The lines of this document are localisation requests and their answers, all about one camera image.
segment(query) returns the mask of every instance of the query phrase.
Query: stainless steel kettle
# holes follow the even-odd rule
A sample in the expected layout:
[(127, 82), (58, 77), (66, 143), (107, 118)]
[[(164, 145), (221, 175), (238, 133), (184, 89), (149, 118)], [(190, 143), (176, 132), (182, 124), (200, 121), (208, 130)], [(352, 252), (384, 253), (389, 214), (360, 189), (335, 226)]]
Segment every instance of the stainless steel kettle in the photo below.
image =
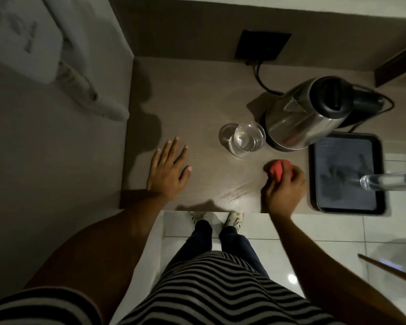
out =
[(340, 77), (317, 77), (281, 96), (266, 112), (264, 126), (273, 147), (291, 152), (308, 147), (343, 126), (353, 111), (353, 117), (362, 109), (378, 113), (383, 104), (379, 94), (355, 89)]

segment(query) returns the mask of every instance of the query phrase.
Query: white tile floor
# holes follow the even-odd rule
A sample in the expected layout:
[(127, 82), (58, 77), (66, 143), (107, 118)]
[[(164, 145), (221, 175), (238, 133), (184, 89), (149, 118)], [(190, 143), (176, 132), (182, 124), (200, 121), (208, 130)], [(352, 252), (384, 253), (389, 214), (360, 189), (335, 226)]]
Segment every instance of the white tile floor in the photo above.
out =
[[(406, 171), (406, 156), (386, 155), (387, 172)], [(294, 214), (293, 221), (331, 257), (368, 281), (406, 314), (406, 283), (358, 258), (358, 253), (386, 260), (406, 271), (406, 192), (390, 192), (390, 217)], [(208, 213), (213, 250), (227, 213)], [(194, 230), (187, 212), (164, 212), (161, 271)], [(294, 271), (267, 214), (245, 214), (240, 233), (246, 236), (271, 279), (303, 295)]]

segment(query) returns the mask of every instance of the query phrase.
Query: jeans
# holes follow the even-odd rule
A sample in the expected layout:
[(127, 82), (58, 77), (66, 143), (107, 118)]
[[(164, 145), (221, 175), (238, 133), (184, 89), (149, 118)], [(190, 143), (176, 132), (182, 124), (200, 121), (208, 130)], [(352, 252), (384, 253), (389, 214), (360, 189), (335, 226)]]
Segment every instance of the jeans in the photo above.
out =
[[(239, 235), (236, 228), (232, 226), (224, 227), (219, 234), (221, 249), (223, 252), (232, 254), (248, 264), (262, 276), (269, 278), (265, 268), (260, 263), (259, 258), (251, 247), (248, 239)], [(194, 232), (187, 239), (176, 255), (168, 263), (169, 269), (177, 262), (189, 261), (199, 255), (212, 250), (212, 227), (206, 220), (196, 223)]]

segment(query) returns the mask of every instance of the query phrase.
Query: shoe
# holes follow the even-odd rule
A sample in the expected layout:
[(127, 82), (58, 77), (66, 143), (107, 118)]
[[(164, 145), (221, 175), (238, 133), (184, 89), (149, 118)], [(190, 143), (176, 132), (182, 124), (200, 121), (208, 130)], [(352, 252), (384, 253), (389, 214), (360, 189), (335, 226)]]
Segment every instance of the shoe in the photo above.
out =
[(244, 214), (242, 212), (230, 212), (226, 222), (224, 223), (224, 227), (232, 226), (236, 228), (236, 231), (239, 231), (243, 221)]
[(190, 211), (189, 214), (193, 217), (193, 223), (197, 223), (200, 220), (206, 220), (206, 212), (194, 212)]

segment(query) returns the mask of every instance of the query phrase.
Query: wooden countertop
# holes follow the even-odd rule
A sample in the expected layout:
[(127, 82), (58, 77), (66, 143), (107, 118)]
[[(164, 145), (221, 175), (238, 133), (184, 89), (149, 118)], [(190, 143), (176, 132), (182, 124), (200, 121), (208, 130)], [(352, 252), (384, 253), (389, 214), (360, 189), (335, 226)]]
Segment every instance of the wooden countertop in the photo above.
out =
[[(265, 84), (280, 91), (322, 75), (338, 75), (366, 86), (373, 82), (371, 72), (273, 65), (261, 69)], [(378, 134), (390, 142), (388, 146), (400, 146), (391, 142), (406, 142), (406, 89), (380, 91), (394, 98), (397, 108), (359, 131)], [(193, 171), (185, 191), (166, 209), (261, 212), (261, 189), (267, 180), (264, 165), (288, 159), (308, 172), (308, 152), (283, 153), (265, 144), (237, 158), (222, 145), (220, 130), (228, 123), (258, 120), (275, 98), (258, 85), (252, 68), (244, 64), (138, 58), (131, 85), (123, 189), (144, 189), (154, 151), (179, 136), (182, 145), (189, 146), (187, 163)], [(310, 207), (307, 197), (295, 213), (320, 212)]]

